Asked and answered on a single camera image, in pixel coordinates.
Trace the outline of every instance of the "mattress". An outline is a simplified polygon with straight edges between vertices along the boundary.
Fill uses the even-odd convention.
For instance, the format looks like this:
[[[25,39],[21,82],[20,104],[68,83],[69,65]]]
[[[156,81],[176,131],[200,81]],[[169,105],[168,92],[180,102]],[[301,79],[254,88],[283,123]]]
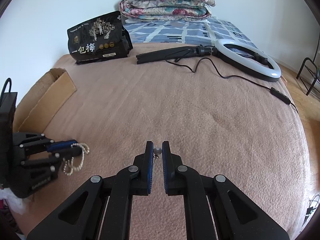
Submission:
[[[57,180],[35,193],[25,214],[14,214],[25,235],[91,176],[113,176],[132,165],[148,140],[155,147],[168,140],[171,151],[200,174],[224,174],[292,239],[299,233],[308,206],[310,164],[297,112],[264,88],[220,78],[209,61],[202,61],[195,74],[163,61],[136,64],[137,54],[177,46],[140,43],[128,58],[76,65],[65,55],[56,63],[66,68],[77,91],[44,133],[55,141],[87,143],[90,154],[80,172],[65,176],[60,171]],[[223,75],[270,85],[211,59]],[[194,66],[198,60],[181,61]],[[272,86],[290,97],[282,81]],[[133,197],[130,239],[186,239],[184,216],[183,197],[165,194],[160,157],[151,195]]]
[[[152,21],[125,24],[132,43],[160,42],[193,45],[214,45],[218,39],[237,40],[256,48],[253,42],[234,24],[208,18],[199,22]]]

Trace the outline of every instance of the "pearl necklace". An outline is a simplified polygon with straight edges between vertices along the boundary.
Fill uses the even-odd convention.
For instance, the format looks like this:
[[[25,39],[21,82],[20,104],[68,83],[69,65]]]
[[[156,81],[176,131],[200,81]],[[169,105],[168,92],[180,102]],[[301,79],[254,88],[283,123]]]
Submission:
[[[81,162],[80,164],[75,167],[73,166],[73,157],[71,158],[71,160],[67,160],[65,158],[63,158],[64,161],[64,166],[63,166],[63,173],[66,174],[67,176],[70,176],[73,171],[80,171],[83,167],[83,162],[84,162],[84,154],[89,154],[90,152],[90,148],[88,145],[86,145],[85,143],[73,143],[71,144],[71,147],[73,146],[78,146],[82,149],[82,156],[81,156]]]

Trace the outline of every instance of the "folded quilt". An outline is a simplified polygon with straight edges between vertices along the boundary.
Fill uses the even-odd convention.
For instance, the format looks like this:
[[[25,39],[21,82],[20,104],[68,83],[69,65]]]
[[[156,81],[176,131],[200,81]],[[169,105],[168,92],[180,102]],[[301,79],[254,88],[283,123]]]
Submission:
[[[141,21],[199,21],[210,17],[214,0],[122,0],[120,12]]]

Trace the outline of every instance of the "cardboard box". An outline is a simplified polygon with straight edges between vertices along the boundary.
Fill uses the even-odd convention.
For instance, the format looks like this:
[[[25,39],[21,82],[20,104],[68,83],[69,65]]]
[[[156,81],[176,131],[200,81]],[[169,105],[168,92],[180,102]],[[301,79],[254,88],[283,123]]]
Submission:
[[[13,132],[42,133],[75,91],[76,86],[65,69],[50,69],[18,104]]]

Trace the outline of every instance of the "black bag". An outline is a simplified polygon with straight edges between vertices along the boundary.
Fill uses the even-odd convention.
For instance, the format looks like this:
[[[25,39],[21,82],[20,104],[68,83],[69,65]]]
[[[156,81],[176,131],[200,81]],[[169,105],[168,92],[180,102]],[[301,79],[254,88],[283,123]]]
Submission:
[[[119,11],[104,14],[68,29],[68,49],[77,64],[127,57],[132,49]]]

